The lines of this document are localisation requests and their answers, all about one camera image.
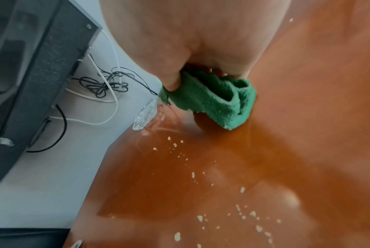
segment clear plastic object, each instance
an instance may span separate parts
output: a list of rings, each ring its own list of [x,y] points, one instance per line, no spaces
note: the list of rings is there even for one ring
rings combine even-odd
[[[158,104],[156,99],[152,99],[137,114],[133,123],[133,130],[143,129],[158,113]]]

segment tangled wires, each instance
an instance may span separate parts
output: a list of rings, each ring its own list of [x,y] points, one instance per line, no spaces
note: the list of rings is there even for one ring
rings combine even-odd
[[[158,95],[155,91],[150,89],[147,82],[144,81],[144,79],[142,77],[140,77],[136,72],[134,72],[134,71],[132,71],[128,68],[125,68],[125,67],[120,67],[121,69],[125,69],[125,70],[133,72],[135,75],[137,75],[142,80],[142,82],[140,80],[138,80],[135,77],[135,75],[132,74],[132,73],[128,73],[128,72],[124,72],[124,71],[114,71],[114,69],[116,69],[116,68],[117,67],[114,67],[111,70],[111,72],[108,72],[108,71],[102,70],[99,67],[100,71],[105,76],[106,80],[110,84],[113,91],[117,91],[117,92],[127,92],[128,91],[128,85],[129,85],[128,83],[123,83],[122,80],[118,80],[119,82],[115,82],[115,78],[117,78],[117,77],[121,78],[123,76],[127,76],[128,78],[133,79],[134,81],[141,84],[144,88],[146,88],[154,96]],[[89,90],[90,92],[95,94],[95,97],[97,97],[97,98],[105,98],[106,95],[107,95],[107,92],[109,91],[108,86],[104,82],[99,82],[98,80],[96,80],[94,78],[81,77],[81,78],[72,78],[72,79],[78,80],[82,87],[86,88],[87,90]]]

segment green towel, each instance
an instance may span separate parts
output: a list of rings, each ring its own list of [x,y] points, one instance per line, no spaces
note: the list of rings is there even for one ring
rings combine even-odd
[[[183,110],[206,113],[223,128],[232,130],[249,118],[256,90],[247,79],[219,78],[187,67],[181,70],[181,86],[173,92],[162,87],[159,98],[169,105],[170,99]]]

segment bare skin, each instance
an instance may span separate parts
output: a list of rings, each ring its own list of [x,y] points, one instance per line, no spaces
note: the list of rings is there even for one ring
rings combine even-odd
[[[185,64],[246,78],[291,0],[100,0],[120,47],[176,90]]]

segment white floor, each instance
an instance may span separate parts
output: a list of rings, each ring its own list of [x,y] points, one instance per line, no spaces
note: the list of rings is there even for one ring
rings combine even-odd
[[[103,27],[98,0],[77,2]],[[91,53],[104,69],[115,66],[115,59],[106,38],[101,34]],[[159,80],[141,70],[118,47],[120,64],[136,71],[158,92]],[[96,76],[88,61],[76,76]],[[132,80],[129,91],[120,94],[119,109],[111,121],[102,126],[69,123],[62,141],[42,153],[25,153],[0,183],[0,227],[65,228],[71,227],[109,147],[134,120],[142,107],[153,98],[145,88]],[[84,91],[77,82],[72,89]],[[101,122],[114,111],[114,103],[99,103],[65,93],[59,102],[66,117]],[[34,149],[52,144],[61,134],[62,121],[53,120]]]

